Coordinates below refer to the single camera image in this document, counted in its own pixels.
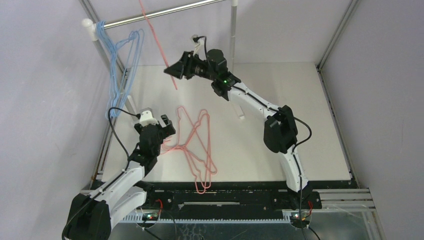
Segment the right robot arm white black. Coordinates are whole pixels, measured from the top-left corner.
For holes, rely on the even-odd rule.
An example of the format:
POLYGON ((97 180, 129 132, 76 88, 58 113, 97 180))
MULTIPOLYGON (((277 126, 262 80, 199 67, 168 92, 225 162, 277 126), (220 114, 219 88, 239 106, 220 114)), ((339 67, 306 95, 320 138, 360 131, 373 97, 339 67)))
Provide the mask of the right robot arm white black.
POLYGON ((279 155, 286 185, 291 192, 289 203, 295 208, 302 208, 308 203, 313 189, 309 186, 298 154, 300 142, 296 123, 299 119, 294 117, 289 106, 272 104, 249 89, 229 71, 227 60, 219 49, 209 50, 205 60, 193 51, 185 51, 163 72, 177 79, 189 80, 196 76, 210 80, 216 95, 250 110, 263 120, 263 142, 271 152, 279 155))

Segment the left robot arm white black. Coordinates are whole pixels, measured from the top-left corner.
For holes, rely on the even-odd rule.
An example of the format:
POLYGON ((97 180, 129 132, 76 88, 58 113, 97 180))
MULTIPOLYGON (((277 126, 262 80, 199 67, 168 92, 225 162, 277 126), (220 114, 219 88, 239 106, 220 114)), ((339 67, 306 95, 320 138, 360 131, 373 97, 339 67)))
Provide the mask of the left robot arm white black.
POLYGON ((157 196, 150 191, 151 184, 136 184, 158 162, 164 140, 176 133, 167 115, 161 115, 164 125, 153 116, 151 110, 136 115, 139 122, 134 128, 139 141, 127 158, 127 164, 109 181, 85 195, 76 195, 70 206, 63 240, 107 240, 113 228, 131 211, 142 206, 153 207, 157 196))

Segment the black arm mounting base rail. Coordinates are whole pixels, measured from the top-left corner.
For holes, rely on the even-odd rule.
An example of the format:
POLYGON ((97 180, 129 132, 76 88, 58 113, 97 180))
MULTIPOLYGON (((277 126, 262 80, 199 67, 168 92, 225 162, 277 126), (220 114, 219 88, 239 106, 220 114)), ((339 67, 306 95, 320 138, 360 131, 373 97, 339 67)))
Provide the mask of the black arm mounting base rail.
POLYGON ((345 194, 358 186, 347 180, 310 181, 301 193, 285 181, 214 182, 200 194, 192 182, 138 182, 145 187, 139 210, 162 209, 163 218, 206 221, 261 221, 283 217, 283 211, 322 209, 326 193, 345 194))

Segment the pink wire hanger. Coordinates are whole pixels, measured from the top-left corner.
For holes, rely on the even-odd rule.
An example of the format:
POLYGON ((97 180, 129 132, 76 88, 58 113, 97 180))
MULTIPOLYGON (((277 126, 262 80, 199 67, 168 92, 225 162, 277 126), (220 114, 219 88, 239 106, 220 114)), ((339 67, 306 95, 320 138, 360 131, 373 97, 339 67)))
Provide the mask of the pink wire hanger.
POLYGON ((197 119, 193 120, 186 108, 180 106, 177 108, 177 117, 178 135, 175 149, 183 152, 194 177, 195 190, 202 195, 212 186, 212 176, 218 173, 212 158, 210 114, 206 109, 201 109, 197 119), (189 124, 185 140, 182 140, 183 119, 189 124))
POLYGON ((203 148, 203 150, 205 151, 206 155, 208 157, 211 157, 212 155, 212 144, 211 144, 211 121, 210 121, 210 114, 208 112, 207 109, 203 108, 199 111, 198 115, 197 115, 197 121, 192 121, 191 116, 189 115, 187 109, 183 106, 180 105, 176 108, 176 116, 177 116, 177 132, 176 132, 176 143, 174 145, 167 145, 166 143, 168 143, 171 139, 170 137, 168 137, 164 143, 162 144, 162 149, 164 150, 163 154, 169 152, 169 151, 173 151, 173 150, 183 150, 185 152, 188 152, 188 145, 191 143, 192 139, 194 138, 194 136, 196 136, 203 148), (183 119, 182 115, 185 115, 188 123, 190 124, 191 130, 187 136, 187 139, 184 143, 181 143, 181 121, 183 119), (202 121, 203 119, 206 119, 206 126, 207 126, 207 144, 205 144, 202 141, 202 138, 198 132, 198 130, 200 129, 200 127, 202 126, 202 121))
POLYGON ((152 25, 150 19, 147 17, 147 13, 146 13, 145 7, 144 7, 144 5, 142 3, 142 0, 138 0, 138 3, 140 5, 141 13, 142 13, 142 15, 144 17, 144 20, 147 22, 147 24, 148 24, 148 26, 150 28, 151 34, 152 34, 152 36, 153 36, 153 38, 155 40, 156 46, 157 46, 157 48, 158 48, 158 50, 160 52, 160 55, 162 57, 162 60, 163 60, 163 62, 165 64, 165 66, 166 67, 169 67, 169 63, 168 63, 168 60, 166 58, 165 52, 164 52, 164 50, 162 48, 162 45, 161 45, 161 43, 160 43, 160 41, 158 39, 158 36, 157 36, 157 34, 155 32, 154 26, 152 25))
POLYGON ((203 195, 212 186, 212 176, 217 174, 218 169, 212 159, 212 156, 208 157, 205 151, 203 150, 202 146, 201 146, 201 149, 205 153, 205 159, 201 159, 193 151, 189 150, 189 145, 187 148, 188 148, 188 151, 184 151, 184 155, 186 157, 186 160, 190 169, 190 173, 194 177, 195 191, 197 194, 203 195))

